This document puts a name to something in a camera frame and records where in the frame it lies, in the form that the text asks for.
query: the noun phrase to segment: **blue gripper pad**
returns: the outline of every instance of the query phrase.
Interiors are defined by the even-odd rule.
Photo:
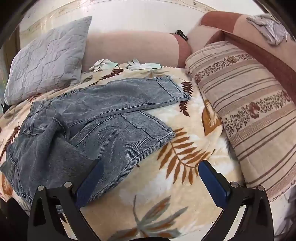
[[[219,183],[216,176],[207,167],[204,161],[201,161],[198,165],[198,173],[209,191],[213,201],[217,207],[225,208],[227,206],[227,192]]]
[[[76,191],[76,202],[75,205],[77,208],[84,207],[88,200],[91,197],[96,185],[98,184],[102,174],[103,174],[104,166],[103,162],[99,161],[91,170],[86,179],[84,179],[83,183]]]

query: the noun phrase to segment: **gray cloth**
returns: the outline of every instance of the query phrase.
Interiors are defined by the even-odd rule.
[[[104,173],[91,201],[174,137],[170,127],[144,110],[188,99],[166,76],[116,80],[34,102],[1,171],[16,193],[32,202],[39,185],[60,187],[99,159]]]
[[[270,45],[278,46],[283,39],[287,40],[288,32],[284,26],[268,13],[249,16],[247,17],[247,21],[263,34]]]
[[[79,83],[81,60],[92,16],[48,31],[14,57],[4,93],[5,103]]]

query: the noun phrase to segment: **fern print blanket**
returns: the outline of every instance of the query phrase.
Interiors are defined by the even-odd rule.
[[[108,241],[149,236],[176,238],[197,231],[214,222],[221,212],[199,177],[199,162],[207,159],[229,181],[243,181],[240,166],[228,150],[221,120],[186,69],[131,71],[127,66],[84,73],[75,86],[32,96],[10,107],[0,119],[0,165],[5,162],[6,148],[18,135],[32,102],[113,80],[170,75],[191,99],[148,112],[170,126],[176,136],[136,165],[118,186],[81,208],[81,212],[96,234]],[[30,204],[17,196],[2,173],[0,176],[0,198],[6,201],[15,198],[29,213]],[[75,238],[65,217],[62,220],[69,237]]]

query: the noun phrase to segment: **white glove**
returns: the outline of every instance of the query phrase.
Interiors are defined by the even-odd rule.
[[[137,59],[133,59],[133,61],[128,61],[128,69],[130,70],[139,70],[139,69],[160,69],[160,64],[153,64],[153,63],[145,63],[140,64],[140,62]]]
[[[100,59],[97,62],[94,63],[94,66],[89,68],[89,71],[97,72],[99,70],[106,70],[106,69],[112,69],[115,66],[117,66],[118,63],[111,62],[109,59]]]

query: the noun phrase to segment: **screw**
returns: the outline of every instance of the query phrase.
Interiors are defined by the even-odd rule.
[[[261,192],[263,192],[265,189],[264,189],[263,186],[260,185],[260,186],[258,186],[258,190],[261,191]]]
[[[238,183],[236,182],[231,182],[230,185],[233,187],[233,188],[237,188],[239,185]]]
[[[42,185],[40,185],[39,187],[38,187],[38,191],[42,191],[44,189],[44,186],[42,186]]]
[[[69,187],[71,187],[72,186],[72,183],[71,182],[66,182],[65,184],[64,184],[64,187],[65,188],[69,188]]]

